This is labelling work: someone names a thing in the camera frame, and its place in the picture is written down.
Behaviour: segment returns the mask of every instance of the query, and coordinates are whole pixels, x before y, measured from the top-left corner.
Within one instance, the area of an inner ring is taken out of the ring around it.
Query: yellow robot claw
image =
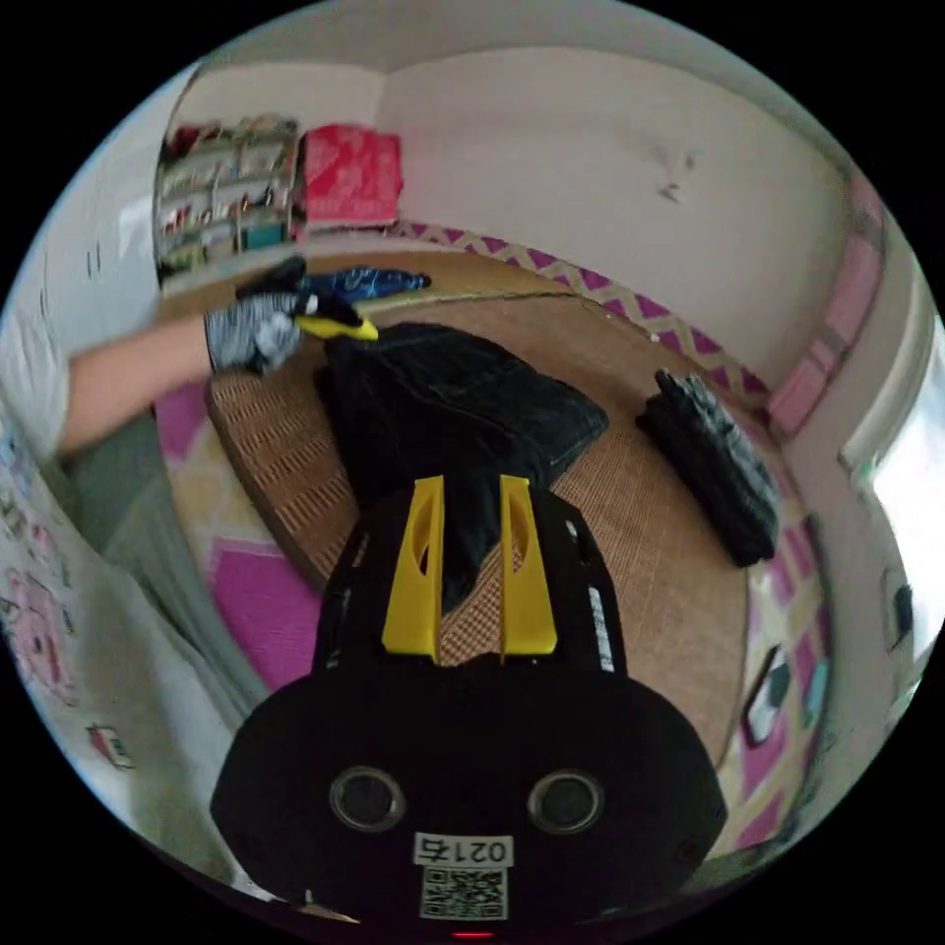
[[[443,476],[418,479],[381,636],[392,655],[440,662],[444,522]]]
[[[377,328],[366,318],[361,319],[361,324],[357,328],[353,328],[351,325],[343,325],[331,318],[318,318],[311,315],[297,316],[295,324],[307,335],[312,335],[315,338],[326,340],[345,336],[365,342],[377,341]]]
[[[501,656],[548,657],[558,643],[529,481],[500,479],[502,547]],[[440,663],[443,593],[443,477],[418,479],[387,608],[381,642],[393,656]]]
[[[503,475],[499,481],[499,501],[502,516],[502,659],[548,657],[554,653],[558,635],[529,481]]]

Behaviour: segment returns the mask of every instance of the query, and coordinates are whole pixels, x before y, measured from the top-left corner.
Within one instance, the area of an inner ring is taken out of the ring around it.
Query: red bag
[[[324,125],[305,134],[308,229],[383,226],[398,216],[401,141],[361,125]]]

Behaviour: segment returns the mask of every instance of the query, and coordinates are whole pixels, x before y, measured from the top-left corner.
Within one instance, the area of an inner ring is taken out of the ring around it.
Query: white cloth
[[[210,816],[239,712],[135,581],[106,564],[37,472],[68,367],[41,321],[0,322],[0,600],[31,699],[92,792],[194,869],[247,889]]]

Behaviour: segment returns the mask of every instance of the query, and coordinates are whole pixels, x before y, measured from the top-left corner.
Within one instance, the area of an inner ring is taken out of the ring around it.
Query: human arm
[[[41,462],[107,436],[184,384],[249,364],[271,370],[301,333],[293,293],[152,326],[67,358],[41,318],[17,308],[0,324],[0,385]]]

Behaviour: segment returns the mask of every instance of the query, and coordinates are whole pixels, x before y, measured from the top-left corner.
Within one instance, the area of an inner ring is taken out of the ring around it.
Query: work glove
[[[204,316],[207,351],[215,374],[247,368],[269,374],[281,367],[302,340],[293,316],[315,312],[318,297],[298,292],[251,295]]]

